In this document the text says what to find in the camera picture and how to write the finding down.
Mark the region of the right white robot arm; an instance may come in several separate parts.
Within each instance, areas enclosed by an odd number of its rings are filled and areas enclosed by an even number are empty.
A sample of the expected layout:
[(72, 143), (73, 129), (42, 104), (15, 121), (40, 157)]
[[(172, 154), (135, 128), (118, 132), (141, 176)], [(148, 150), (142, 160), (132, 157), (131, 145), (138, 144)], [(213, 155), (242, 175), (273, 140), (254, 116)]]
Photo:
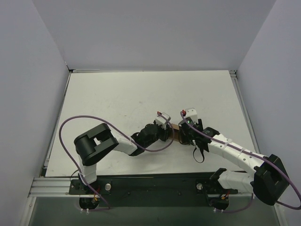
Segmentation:
[(242, 169), (242, 172), (224, 170), (217, 177), (223, 189), (253, 193), (267, 205), (274, 205), (289, 186), (289, 177), (281, 159), (247, 150), (217, 130), (200, 129), (191, 118), (180, 122), (185, 138), (201, 152), (216, 154)]

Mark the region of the brown cardboard box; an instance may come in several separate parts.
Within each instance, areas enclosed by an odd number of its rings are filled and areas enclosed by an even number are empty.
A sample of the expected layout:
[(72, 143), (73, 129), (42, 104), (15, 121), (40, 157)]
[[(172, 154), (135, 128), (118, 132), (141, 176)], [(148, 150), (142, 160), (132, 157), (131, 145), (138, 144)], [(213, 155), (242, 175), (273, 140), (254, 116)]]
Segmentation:
[(179, 125), (172, 123), (172, 126), (169, 129), (169, 138), (174, 138), (175, 141), (180, 143), (181, 138)]

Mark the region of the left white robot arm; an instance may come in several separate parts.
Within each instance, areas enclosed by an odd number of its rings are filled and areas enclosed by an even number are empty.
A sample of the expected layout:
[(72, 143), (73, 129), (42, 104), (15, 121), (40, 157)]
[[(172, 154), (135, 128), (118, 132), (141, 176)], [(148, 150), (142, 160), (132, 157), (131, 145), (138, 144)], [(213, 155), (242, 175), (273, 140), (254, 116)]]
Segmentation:
[(74, 144), (80, 159), (80, 189), (87, 194), (95, 191), (96, 164), (111, 151), (138, 156), (158, 140), (167, 141), (172, 134), (171, 125), (155, 120), (152, 124), (147, 124), (140, 132), (134, 133), (130, 140), (113, 133), (106, 123), (79, 135), (75, 138)]

